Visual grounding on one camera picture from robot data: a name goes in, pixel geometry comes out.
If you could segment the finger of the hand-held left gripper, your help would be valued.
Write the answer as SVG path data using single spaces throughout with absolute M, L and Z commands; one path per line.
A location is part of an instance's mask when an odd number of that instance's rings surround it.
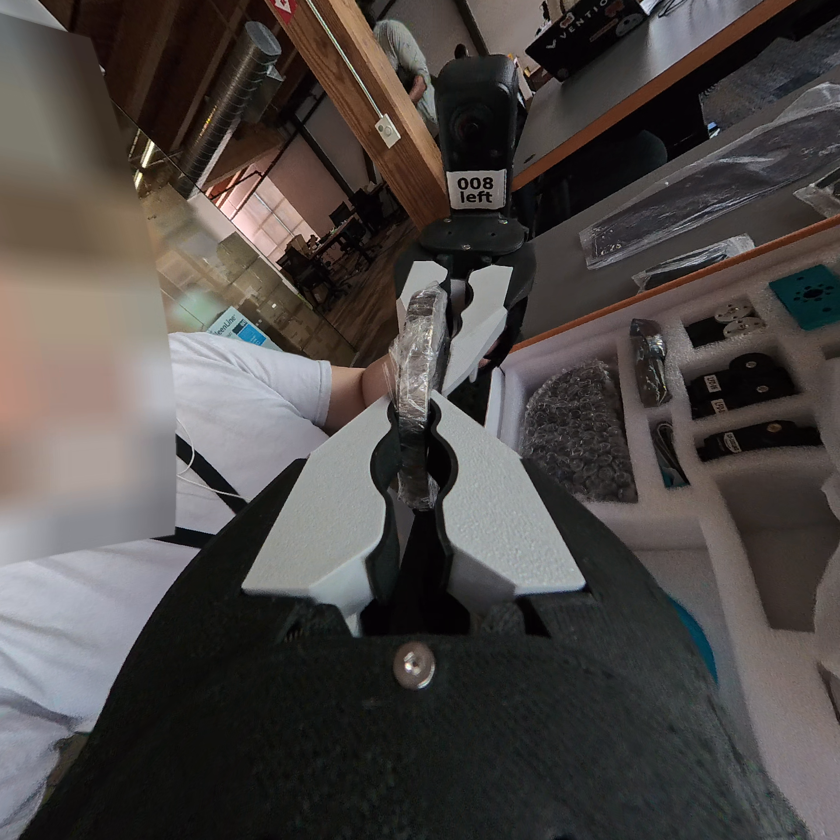
M 508 320 L 505 300 L 513 268 L 487 266 L 474 270 L 468 281 L 471 303 L 461 313 L 461 327 L 448 346 L 441 393 L 448 397 L 468 378 L 475 378 L 480 361 L 499 339 Z
M 449 293 L 451 291 L 451 284 L 449 282 L 449 269 L 439 265 L 431 259 L 418 259 L 410 266 L 402 292 L 399 293 L 396 300 L 396 312 L 399 328 L 398 338 L 395 340 L 396 347 L 398 347 L 407 336 L 407 310 L 412 297 L 417 292 L 427 287 L 438 287 L 441 290 L 441 294 L 443 296 L 444 347 L 447 348 L 450 344 L 451 324 L 448 312 L 448 300 Z

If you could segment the white foam insert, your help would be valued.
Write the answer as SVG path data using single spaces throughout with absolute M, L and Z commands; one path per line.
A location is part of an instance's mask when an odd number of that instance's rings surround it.
M 692 612 L 710 642 L 721 697 L 752 757 L 761 759 L 814 838 L 838 838 L 838 324 L 800 329 L 769 289 L 819 264 L 838 270 L 838 246 L 748 274 L 729 287 L 625 313 L 617 329 L 518 368 L 502 441 L 515 448 L 530 395 L 579 362 L 617 362 L 638 501 L 591 509 Z M 694 348 L 684 324 L 749 300 L 764 330 Z M 629 338 L 656 321 L 671 394 L 643 406 Z M 693 419 L 685 384 L 736 355 L 762 352 L 797 393 Z M 772 448 L 701 462 L 710 435 L 773 420 L 818 429 L 822 446 Z

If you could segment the teal round metal plate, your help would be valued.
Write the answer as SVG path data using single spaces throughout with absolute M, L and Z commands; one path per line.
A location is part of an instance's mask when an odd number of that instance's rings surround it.
M 678 600 L 676 600 L 676 598 L 668 594 L 666 596 L 668 602 L 673 606 L 673 608 L 677 612 L 679 620 L 683 623 L 686 630 L 688 631 L 692 643 L 696 647 L 699 656 L 703 660 L 703 663 L 707 668 L 710 677 L 712 678 L 715 685 L 719 686 L 717 662 L 712 647 L 708 641 L 708 638 L 702 626 L 698 623 L 693 614 L 689 612 Z

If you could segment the orange cardboard box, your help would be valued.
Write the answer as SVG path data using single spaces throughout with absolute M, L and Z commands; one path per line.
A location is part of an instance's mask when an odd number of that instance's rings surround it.
M 701 293 L 716 291 L 729 287 L 737 280 L 747 279 L 748 274 L 752 272 L 768 270 L 792 259 L 812 256 L 819 249 L 838 246 L 838 226 L 838 216 L 823 219 L 741 255 L 615 302 L 515 344 L 501 365 L 500 372 L 492 374 L 486 430 L 495 437 L 502 438 L 505 401 L 508 391 L 513 386 L 513 375 L 531 359 L 541 354 L 559 351 L 563 343 L 561 335 L 572 333 L 569 343 L 579 343 L 597 333 L 617 329 L 618 321 L 627 312 L 635 314 L 636 311 L 644 313 L 654 310 L 659 307 L 658 298 L 661 296 L 674 303 L 692 301 Z

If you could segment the person's left forearm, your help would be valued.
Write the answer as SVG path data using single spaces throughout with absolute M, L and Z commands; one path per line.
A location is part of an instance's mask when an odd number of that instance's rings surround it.
M 332 364 L 329 410 L 322 429 L 334 434 L 383 396 L 392 396 L 395 368 L 390 354 L 365 368 Z

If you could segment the bubble wrap bundle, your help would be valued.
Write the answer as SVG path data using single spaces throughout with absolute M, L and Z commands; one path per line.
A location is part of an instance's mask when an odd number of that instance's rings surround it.
M 575 497 L 638 501 L 622 398 L 613 367 L 602 360 L 564 370 L 532 394 L 519 452 Z

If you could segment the wooden beam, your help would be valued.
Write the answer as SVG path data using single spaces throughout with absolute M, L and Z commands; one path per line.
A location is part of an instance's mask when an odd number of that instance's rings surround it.
M 422 229 L 449 215 L 440 151 L 353 1 L 267 1 L 395 197 Z M 375 129 L 387 113 L 402 138 Z

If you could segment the black sticker-covered laptop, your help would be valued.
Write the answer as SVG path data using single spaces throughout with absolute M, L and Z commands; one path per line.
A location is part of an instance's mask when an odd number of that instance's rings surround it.
M 582 1 L 564 10 L 526 48 L 558 81 L 570 79 L 648 20 L 635 1 Z

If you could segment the white blue sign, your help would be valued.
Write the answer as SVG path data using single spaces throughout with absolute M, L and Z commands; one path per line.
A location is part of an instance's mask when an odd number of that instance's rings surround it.
M 234 307 L 228 307 L 206 329 L 207 333 L 239 339 L 257 346 L 277 350 L 277 346 L 261 329 Z

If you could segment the small dark plastic bag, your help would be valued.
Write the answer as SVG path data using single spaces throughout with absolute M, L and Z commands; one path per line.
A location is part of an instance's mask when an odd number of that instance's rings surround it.
M 714 266 L 734 256 L 740 256 L 754 247 L 752 238 L 747 234 L 741 234 L 664 260 L 655 266 L 639 271 L 632 276 L 632 279 L 639 292 L 646 291 Z

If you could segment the silver disc servo horns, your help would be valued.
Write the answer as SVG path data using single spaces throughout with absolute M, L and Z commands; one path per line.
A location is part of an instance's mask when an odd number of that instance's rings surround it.
M 713 337 L 724 334 L 725 328 L 738 320 L 754 315 L 754 307 L 747 299 L 730 301 L 716 308 L 708 317 L 684 324 L 686 332 L 690 337 L 693 335 L 702 336 L 710 333 Z

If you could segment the clear plastic bag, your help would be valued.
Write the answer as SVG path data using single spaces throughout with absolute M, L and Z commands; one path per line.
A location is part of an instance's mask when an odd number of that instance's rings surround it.
M 588 270 L 633 256 L 817 172 L 839 151 L 839 86 L 805 90 L 744 134 L 582 229 Z

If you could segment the black servo with silver disc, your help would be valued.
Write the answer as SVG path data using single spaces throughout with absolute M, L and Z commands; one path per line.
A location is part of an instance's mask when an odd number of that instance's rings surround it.
M 725 322 L 718 321 L 715 318 L 706 318 L 687 324 L 685 327 L 689 341 L 694 348 L 698 349 L 723 340 L 762 331 L 766 324 L 759 317 L 747 316 Z

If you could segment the teal rectangular metal plate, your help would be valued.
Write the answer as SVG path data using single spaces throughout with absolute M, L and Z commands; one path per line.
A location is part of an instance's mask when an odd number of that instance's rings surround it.
M 804 331 L 839 322 L 838 275 L 823 264 L 773 280 L 769 289 Z

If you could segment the silver ventilation duct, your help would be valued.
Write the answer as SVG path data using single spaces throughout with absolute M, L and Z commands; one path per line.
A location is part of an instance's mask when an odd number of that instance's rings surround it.
M 177 162 L 174 189 L 199 192 L 239 124 L 257 122 L 285 78 L 276 69 L 280 43 L 267 26 L 247 22 L 224 63 Z

